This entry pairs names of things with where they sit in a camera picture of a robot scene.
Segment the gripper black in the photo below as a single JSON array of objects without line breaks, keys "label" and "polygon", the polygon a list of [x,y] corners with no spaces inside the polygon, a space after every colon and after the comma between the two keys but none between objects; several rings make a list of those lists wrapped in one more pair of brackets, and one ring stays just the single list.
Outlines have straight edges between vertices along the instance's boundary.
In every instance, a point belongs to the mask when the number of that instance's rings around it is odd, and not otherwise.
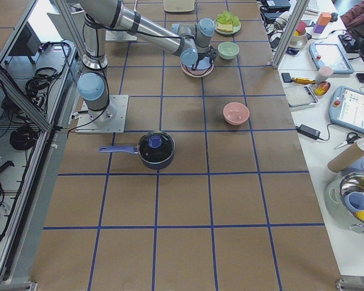
[{"label": "gripper black", "polygon": [[205,57],[210,57],[212,63],[214,64],[214,62],[215,62],[215,60],[217,58],[217,49],[210,45],[206,52],[200,53],[198,55],[198,61],[195,64],[197,65],[198,62],[200,60],[202,60],[203,58],[205,58]]}]

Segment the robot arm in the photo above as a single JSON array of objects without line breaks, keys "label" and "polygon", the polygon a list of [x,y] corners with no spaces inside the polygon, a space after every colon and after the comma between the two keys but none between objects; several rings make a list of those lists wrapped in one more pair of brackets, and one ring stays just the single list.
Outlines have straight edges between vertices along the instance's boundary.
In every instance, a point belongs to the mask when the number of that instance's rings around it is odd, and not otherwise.
[{"label": "robot arm", "polygon": [[77,88],[92,122],[104,123],[116,115],[106,80],[108,30],[137,36],[179,57],[183,70],[193,77],[207,76],[214,68],[217,51],[211,38],[215,24],[209,18],[196,24],[172,24],[168,30],[127,8],[123,1],[80,1],[83,22],[77,27],[65,1],[55,4],[85,67]]}]

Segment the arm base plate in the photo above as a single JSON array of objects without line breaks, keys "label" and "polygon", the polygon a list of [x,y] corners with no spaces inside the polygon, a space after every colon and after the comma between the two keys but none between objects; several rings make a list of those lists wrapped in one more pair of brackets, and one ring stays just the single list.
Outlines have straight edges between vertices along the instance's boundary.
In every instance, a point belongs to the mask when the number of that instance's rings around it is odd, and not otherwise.
[{"label": "arm base plate", "polygon": [[128,95],[110,95],[107,110],[98,117],[95,112],[88,111],[83,101],[81,110],[86,112],[79,115],[75,132],[80,134],[123,133],[128,103]]},{"label": "arm base plate", "polygon": [[127,32],[116,32],[106,30],[106,42],[135,42],[136,36],[132,36]]}]

